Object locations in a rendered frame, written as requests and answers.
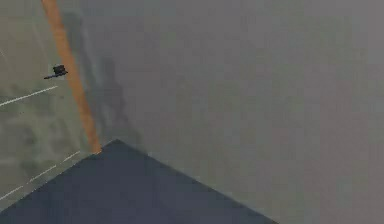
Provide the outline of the grey-green room door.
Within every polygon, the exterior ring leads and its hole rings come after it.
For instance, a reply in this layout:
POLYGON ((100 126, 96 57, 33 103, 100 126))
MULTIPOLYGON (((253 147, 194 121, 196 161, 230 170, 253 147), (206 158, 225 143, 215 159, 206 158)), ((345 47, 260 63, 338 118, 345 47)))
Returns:
POLYGON ((0 209, 90 152, 41 0, 0 0, 0 209))

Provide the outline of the orange door frame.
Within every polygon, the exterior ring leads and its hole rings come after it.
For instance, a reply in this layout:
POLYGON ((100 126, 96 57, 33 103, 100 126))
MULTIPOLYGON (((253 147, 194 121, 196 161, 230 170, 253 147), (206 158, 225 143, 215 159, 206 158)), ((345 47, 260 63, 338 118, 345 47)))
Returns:
POLYGON ((95 122, 86 99, 85 91, 81 83, 79 70, 67 38, 67 32, 62 22, 57 1, 40 0, 40 2, 42 3, 42 7, 50 25, 58 55, 69 72, 67 82, 77 104, 82 126, 85 130, 91 152, 93 154, 98 154, 102 151, 102 147, 97 135, 95 122))

